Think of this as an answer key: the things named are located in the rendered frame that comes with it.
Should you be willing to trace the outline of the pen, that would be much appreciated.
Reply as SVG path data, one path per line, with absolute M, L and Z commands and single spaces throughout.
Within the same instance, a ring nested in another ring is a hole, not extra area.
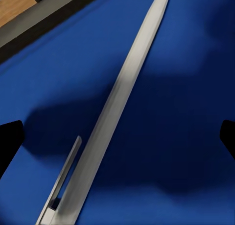
M 80 149 L 77 137 L 35 225 L 75 225 L 141 67 L 163 19 L 168 0 L 154 0 L 124 61 L 57 209 L 52 205 Z

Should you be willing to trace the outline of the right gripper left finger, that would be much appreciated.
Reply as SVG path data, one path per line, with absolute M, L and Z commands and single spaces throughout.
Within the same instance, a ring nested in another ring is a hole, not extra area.
M 0 125 L 0 179 L 25 139 L 22 121 Z

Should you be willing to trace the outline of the swivel chair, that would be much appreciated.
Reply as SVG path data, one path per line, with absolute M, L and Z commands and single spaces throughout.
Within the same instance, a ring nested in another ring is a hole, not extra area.
M 36 4 L 0 27 L 0 47 L 72 0 L 35 0 Z

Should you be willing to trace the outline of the folder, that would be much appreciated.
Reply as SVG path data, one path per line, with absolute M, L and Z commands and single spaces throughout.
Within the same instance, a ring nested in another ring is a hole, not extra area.
M 0 225 L 55 210 L 154 0 L 72 0 L 0 47 L 0 125 L 25 139 L 0 179 Z M 168 0 L 75 225 L 235 225 L 235 0 Z

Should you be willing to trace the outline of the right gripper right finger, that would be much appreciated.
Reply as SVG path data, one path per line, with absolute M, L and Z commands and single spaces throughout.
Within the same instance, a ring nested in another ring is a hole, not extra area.
M 235 160 L 235 122 L 224 120 L 219 137 Z

